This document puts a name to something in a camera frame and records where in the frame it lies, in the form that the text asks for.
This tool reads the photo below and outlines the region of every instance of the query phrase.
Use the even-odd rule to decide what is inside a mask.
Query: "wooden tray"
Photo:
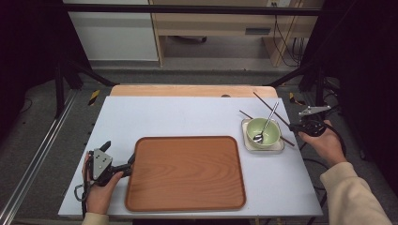
[[[148,137],[136,143],[128,210],[226,210],[245,202],[234,138]]]

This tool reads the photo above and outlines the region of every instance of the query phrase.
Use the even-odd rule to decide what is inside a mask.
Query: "sleeve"
[[[321,175],[328,193],[329,224],[391,224],[368,183],[349,162],[341,162]]]
[[[109,217],[107,215],[85,213],[82,225],[108,225]]]

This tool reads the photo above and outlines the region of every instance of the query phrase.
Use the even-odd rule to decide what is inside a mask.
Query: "chopstick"
[[[251,116],[249,116],[248,114],[246,114],[246,113],[244,113],[243,111],[241,111],[241,110],[239,110],[241,113],[243,113],[244,115],[246,115],[247,117],[249,117],[250,119],[253,119]],[[288,143],[288,144],[290,144],[290,145],[292,145],[292,146],[295,146],[293,143],[291,143],[290,141],[288,141],[286,138],[284,138],[284,137],[282,137],[282,135],[280,136],[280,138],[284,141],[284,142],[286,142],[286,143]]]
[[[270,110],[272,110],[272,108],[271,108],[262,98],[260,98],[259,96],[257,96],[257,97],[258,97],[258,99],[260,99],[267,107],[269,107]],[[289,127],[289,124],[288,124],[285,120],[283,120],[283,118],[281,118],[280,115],[278,115],[277,113],[275,113],[275,115],[278,116],[278,118],[281,119],[281,121]]]

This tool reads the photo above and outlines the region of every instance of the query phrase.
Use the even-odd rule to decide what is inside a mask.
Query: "bowl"
[[[263,132],[263,142],[255,142],[254,136],[261,133],[264,125],[266,124],[266,118],[254,118],[249,121],[246,128],[246,135],[250,144],[256,148],[265,149],[275,144],[281,137],[281,131],[278,124],[274,120],[270,120],[266,129]]]

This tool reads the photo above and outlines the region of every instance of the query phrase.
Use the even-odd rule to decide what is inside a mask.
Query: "person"
[[[339,138],[332,130],[327,128],[319,137],[303,132],[298,135],[330,165],[330,169],[321,175],[328,193],[329,224],[391,224],[369,185],[357,176],[353,165],[346,160]],[[121,175],[117,173],[105,187],[91,188],[84,225],[108,224],[106,213]]]

